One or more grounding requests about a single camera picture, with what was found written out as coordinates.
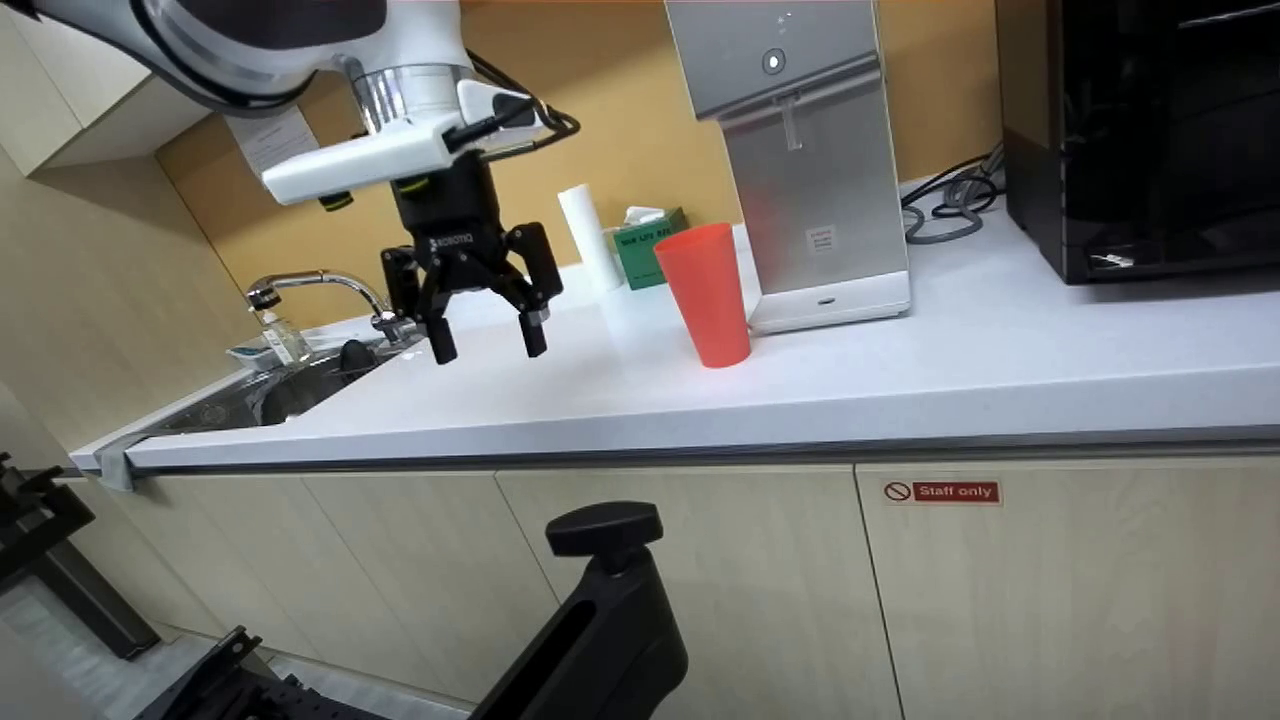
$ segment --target white bottle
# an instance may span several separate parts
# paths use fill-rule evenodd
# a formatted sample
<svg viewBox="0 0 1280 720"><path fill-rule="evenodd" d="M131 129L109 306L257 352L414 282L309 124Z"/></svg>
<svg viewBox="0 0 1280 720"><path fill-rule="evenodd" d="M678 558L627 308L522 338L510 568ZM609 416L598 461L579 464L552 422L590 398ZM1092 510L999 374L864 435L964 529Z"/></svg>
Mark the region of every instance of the white bottle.
<svg viewBox="0 0 1280 720"><path fill-rule="evenodd" d="M284 368L311 359L309 340L290 321L282 321L272 308L261 308L257 317L264 321L264 340Z"/></svg>

